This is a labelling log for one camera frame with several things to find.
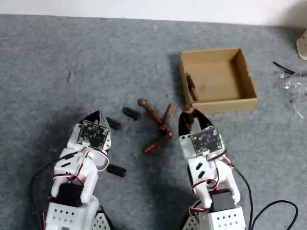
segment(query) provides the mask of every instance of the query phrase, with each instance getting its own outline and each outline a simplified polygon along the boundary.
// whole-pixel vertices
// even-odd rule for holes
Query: transparent plastic
[[[285,81],[283,89],[286,98],[294,108],[295,112],[302,119],[307,118],[307,71],[297,72],[293,75],[281,74]]]

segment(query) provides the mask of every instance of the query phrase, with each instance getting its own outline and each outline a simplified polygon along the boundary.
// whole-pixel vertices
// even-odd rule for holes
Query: white plastic bracket
[[[297,53],[300,58],[307,60],[307,30],[296,41]]]

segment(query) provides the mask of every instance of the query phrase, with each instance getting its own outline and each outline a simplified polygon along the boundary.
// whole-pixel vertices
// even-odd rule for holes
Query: black wire
[[[227,153],[227,150],[225,150],[224,152],[220,153],[219,155],[216,155],[215,157],[207,159],[207,161],[214,161],[214,160],[220,158],[221,156],[225,155],[226,153]]]
[[[287,69],[286,67],[283,67],[282,65],[278,64],[278,63],[275,62],[275,61],[273,62],[273,64],[276,65],[276,66],[278,66],[279,68],[282,68],[282,69],[285,71],[285,73],[288,73],[288,74],[290,74],[290,75],[295,74],[294,71],[292,71],[292,70],[290,70],[290,69]]]
[[[243,179],[246,186],[248,187],[248,195],[249,195],[249,202],[250,202],[250,214],[249,214],[248,230],[251,230],[252,229],[251,224],[252,224],[252,221],[253,221],[253,213],[254,213],[254,204],[253,204],[253,198],[252,198],[252,195],[251,195],[251,189],[250,189],[250,186],[248,184],[247,179],[245,179],[243,174],[234,165],[232,165],[232,167],[240,175],[240,177]]]
[[[247,188],[248,188],[248,195],[249,195],[249,201],[250,201],[250,215],[249,215],[249,223],[248,223],[248,230],[254,230],[254,226],[255,226],[255,223],[256,223],[256,220],[264,213],[265,210],[267,210],[269,207],[275,205],[275,204],[278,204],[278,203],[287,203],[287,204],[290,204],[292,206],[295,207],[295,215],[293,217],[293,220],[292,222],[290,223],[290,225],[288,226],[287,230],[290,230],[296,219],[297,219],[297,216],[298,216],[298,207],[296,206],[296,204],[290,202],[290,201],[287,201],[287,200],[276,200],[270,204],[268,204],[266,207],[264,207],[258,214],[257,216],[255,217],[255,219],[253,220],[253,210],[254,210],[254,205],[253,205],[253,198],[252,198],[252,194],[251,194],[251,189],[250,189],[250,186],[248,184],[248,181],[245,179],[245,177],[243,176],[243,174],[232,164],[231,165],[234,170],[240,175],[240,177],[243,179],[243,181],[245,182]]]
[[[266,207],[264,207],[259,213],[258,215],[255,217],[255,219],[253,220],[253,224],[251,226],[251,230],[254,230],[254,226],[255,226],[255,223],[256,223],[256,220],[261,216],[262,213],[264,213],[265,210],[267,210],[269,207],[271,207],[272,205],[275,205],[275,204],[278,204],[278,203],[287,203],[287,204],[290,204],[292,206],[295,207],[295,215],[294,215],[294,218],[292,220],[292,222],[290,223],[289,227],[287,228],[287,230],[290,230],[292,228],[292,226],[294,225],[296,219],[297,219],[297,216],[298,216],[298,207],[296,206],[296,204],[290,202],[290,201],[287,201],[287,200],[276,200],[270,204],[268,204]]]
[[[67,154],[67,155],[65,155],[65,156],[63,156],[63,157],[60,157],[60,158],[58,158],[58,159],[52,161],[51,163],[49,163],[48,165],[46,165],[44,168],[42,168],[37,174],[35,174],[35,175],[32,177],[31,182],[30,182],[30,184],[29,184],[29,199],[30,199],[30,205],[31,205],[32,215],[33,215],[34,218],[36,219],[36,221],[37,221],[37,226],[38,226],[38,227],[40,226],[40,225],[39,225],[40,220],[39,220],[38,217],[35,217],[35,207],[34,207],[34,198],[33,198],[33,185],[34,185],[35,179],[36,179],[41,173],[43,173],[44,171],[46,171],[51,165],[53,165],[53,164],[55,164],[55,163],[57,163],[58,161],[61,161],[61,160],[63,160],[63,159],[67,160],[67,159],[73,157],[75,154],[79,153],[80,151],[82,151],[82,150],[79,150],[79,151],[76,151],[76,152],[72,152],[72,153],[70,153],[70,154]]]

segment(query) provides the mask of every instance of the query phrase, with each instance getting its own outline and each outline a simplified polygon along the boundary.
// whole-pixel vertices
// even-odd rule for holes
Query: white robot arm
[[[195,117],[201,132],[191,134]],[[200,198],[190,207],[190,217],[182,229],[192,226],[199,230],[244,230],[243,210],[238,205],[240,192],[217,129],[194,109],[181,114],[178,128],[192,191]]]
[[[120,176],[126,173],[118,166],[109,167],[110,147],[109,126],[99,111],[75,125],[61,160],[54,167],[54,184],[43,230],[112,229],[93,195],[99,171],[106,169]]]

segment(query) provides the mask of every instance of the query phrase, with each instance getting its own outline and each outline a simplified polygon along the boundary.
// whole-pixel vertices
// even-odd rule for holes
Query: cardboard box
[[[226,113],[252,109],[257,95],[240,48],[182,51],[180,75],[187,104],[202,113]],[[199,97],[189,93],[190,75]]]

